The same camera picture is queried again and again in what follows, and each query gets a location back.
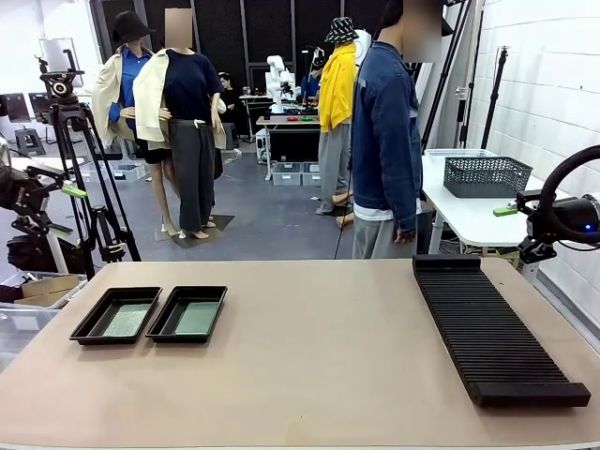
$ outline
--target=brown tabletop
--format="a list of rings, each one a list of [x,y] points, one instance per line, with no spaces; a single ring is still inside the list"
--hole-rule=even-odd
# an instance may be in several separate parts
[[[482,265],[567,377],[586,383],[588,408],[473,406],[410,261],[123,262],[103,268],[0,375],[0,443],[597,445],[600,357],[508,263]],[[194,284],[229,286],[205,347],[68,340],[109,287],[162,286],[162,303]]]
[[[288,122],[288,117],[297,117],[298,120],[294,122]],[[320,127],[319,116],[317,115],[309,115],[308,117],[312,117],[311,121],[303,121],[302,117],[306,117],[304,115],[271,115],[270,119],[265,119],[264,116],[259,117],[256,121],[256,125],[260,125],[263,127],[274,127],[277,125],[290,125],[290,126],[314,126]]]

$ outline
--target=yellow hoodie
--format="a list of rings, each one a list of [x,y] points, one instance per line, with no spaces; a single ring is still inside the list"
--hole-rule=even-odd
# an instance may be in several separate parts
[[[338,47],[322,71],[319,94],[321,132],[329,132],[352,115],[356,73],[356,45],[350,42]]]

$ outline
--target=beige cardigan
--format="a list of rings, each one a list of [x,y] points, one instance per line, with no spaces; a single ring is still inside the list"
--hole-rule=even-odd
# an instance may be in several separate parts
[[[117,135],[130,141],[134,140],[133,131],[128,127],[125,118],[120,117],[116,124],[109,120],[109,110],[113,103],[119,102],[121,95],[121,77],[123,75],[121,52],[124,48],[125,45],[122,45],[109,58],[92,88],[92,114],[98,134],[106,145],[111,145]],[[142,49],[146,53],[152,54],[148,49]]]
[[[171,148],[167,122],[158,118],[158,110],[164,107],[163,89],[169,67],[169,55],[163,49],[148,61],[133,82],[135,97],[135,125],[138,138],[148,141],[148,148]],[[225,132],[215,130],[215,147],[224,149]]]

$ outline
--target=gray pants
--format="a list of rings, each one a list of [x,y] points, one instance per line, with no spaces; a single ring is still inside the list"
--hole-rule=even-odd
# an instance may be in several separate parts
[[[385,260],[411,258],[416,254],[416,239],[406,245],[396,244],[394,220],[372,222],[354,217],[355,260]]]
[[[206,225],[213,206],[215,137],[207,125],[170,120],[169,137],[175,176],[181,192],[179,226],[196,233]]]
[[[348,191],[348,161],[350,159],[350,124],[340,124],[319,139],[319,170],[321,171],[321,213],[334,209],[332,197]]]

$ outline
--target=person's hand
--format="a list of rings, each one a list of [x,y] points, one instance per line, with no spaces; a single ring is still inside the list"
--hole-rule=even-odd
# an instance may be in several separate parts
[[[158,118],[160,120],[169,120],[171,118],[171,112],[167,108],[160,108],[158,110]]]
[[[218,113],[212,114],[212,116],[213,116],[213,128],[216,128],[216,129],[223,128],[223,125],[221,124],[221,119],[218,116]]]
[[[124,117],[126,119],[135,119],[135,108],[123,108],[121,110],[121,117]]]
[[[410,244],[414,242],[416,238],[416,231],[412,230],[410,232],[401,232],[400,230],[396,231],[396,239],[394,240],[395,244],[400,244],[401,246],[405,246],[406,244]]]

